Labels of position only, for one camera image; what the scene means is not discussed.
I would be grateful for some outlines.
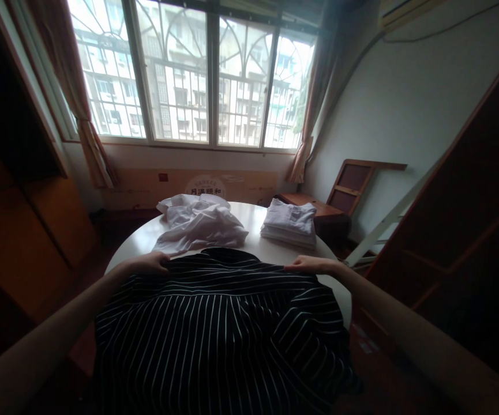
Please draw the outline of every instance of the forearm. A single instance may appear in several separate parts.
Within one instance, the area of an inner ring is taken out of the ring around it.
[[[122,263],[0,356],[0,413],[17,413],[130,275]]]
[[[499,375],[423,317],[336,262],[340,281],[440,389],[469,413],[499,413]]]

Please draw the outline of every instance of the hand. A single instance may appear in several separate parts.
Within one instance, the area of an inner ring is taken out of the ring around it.
[[[292,265],[285,265],[285,271],[305,272],[310,274],[329,274],[339,262],[333,259],[300,255]]]
[[[168,270],[161,265],[165,261],[170,261],[170,256],[154,251],[127,259],[124,264],[131,274],[168,274]]]

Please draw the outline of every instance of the black and white striped shirt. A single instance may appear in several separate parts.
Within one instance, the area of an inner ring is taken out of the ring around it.
[[[227,248],[134,275],[96,318],[101,413],[328,413],[361,384],[330,288]]]

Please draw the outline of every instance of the brown curtain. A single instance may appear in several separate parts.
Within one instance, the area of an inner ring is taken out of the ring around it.
[[[341,2],[330,1],[324,9],[322,28],[330,31],[330,35],[318,37],[314,52],[314,62],[309,75],[309,94],[307,96],[307,109],[303,120],[301,144],[295,154],[291,168],[286,175],[290,183],[303,183],[305,162],[309,158],[313,147],[313,136],[318,134],[321,125],[316,125],[318,115],[323,107],[332,105],[331,100],[325,100],[328,83],[332,77],[332,70],[340,49],[340,14]]]
[[[84,85],[80,55],[66,0],[28,0],[28,6],[42,37],[55,75],[69,108],[76,117],[78,137],[96,188],[118,184],[101,140],[91,121],[88,95]]]

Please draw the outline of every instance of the white wall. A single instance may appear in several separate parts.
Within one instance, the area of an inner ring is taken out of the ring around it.
[[[295,185],[284,178],[294,158],[292,154],[255,154],[217,152],[208,150],[149,148],[147,146],[104,145],[116,168],[155,168],[193,170],[235,170],[278,172],[277,193],[293,192]],[[89,212],[103,207],[98,190],[89,179],[88,166],[77,143],[64,143],[65,153],[72,165],[72,175]]]
[[[352,13],[345,71],[378,33],[378,0]],[[387,35],[409,39],[496,3],[450,0]],[[303,192],[326,202],[345,159],[406,163],[381,171],[353,215],[361,241],[445,152],[499,72],[499,7],[416,43],[380,40],[363,58],[324,127]]]

